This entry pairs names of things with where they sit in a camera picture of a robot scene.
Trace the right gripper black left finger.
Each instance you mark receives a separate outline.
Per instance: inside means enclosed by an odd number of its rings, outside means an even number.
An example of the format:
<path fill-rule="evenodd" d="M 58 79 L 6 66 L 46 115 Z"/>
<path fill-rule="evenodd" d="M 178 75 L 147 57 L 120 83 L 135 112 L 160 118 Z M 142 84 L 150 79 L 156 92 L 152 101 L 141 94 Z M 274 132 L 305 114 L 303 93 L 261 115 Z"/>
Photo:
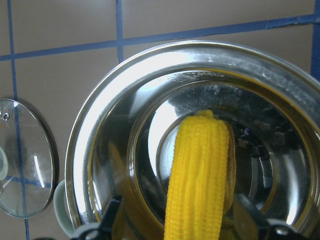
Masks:
<path fill-rule="evenodd" d="M 54 198 L 54 211 L 63 230 L 71 240 L 117 240 L 122 238 L 120 228 L 122 213 L 121 195 L 115 195 L 108 203 L 108 207 L 100 222 L 92 222 L 73 229 L 73 225 L 65 210 L 64 200 Z"/>

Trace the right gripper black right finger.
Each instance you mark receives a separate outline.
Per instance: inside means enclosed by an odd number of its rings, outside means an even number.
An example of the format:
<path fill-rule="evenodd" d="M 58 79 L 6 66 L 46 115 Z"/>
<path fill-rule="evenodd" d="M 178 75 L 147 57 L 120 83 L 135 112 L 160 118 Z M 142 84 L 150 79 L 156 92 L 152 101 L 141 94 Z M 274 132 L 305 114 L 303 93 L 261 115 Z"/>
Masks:
<path fill-rule="evenodd" d="M 285 221 L 266 218 L 246 196 L 235 196 L 233 224 L 241 240 L 306 240 Z"/>

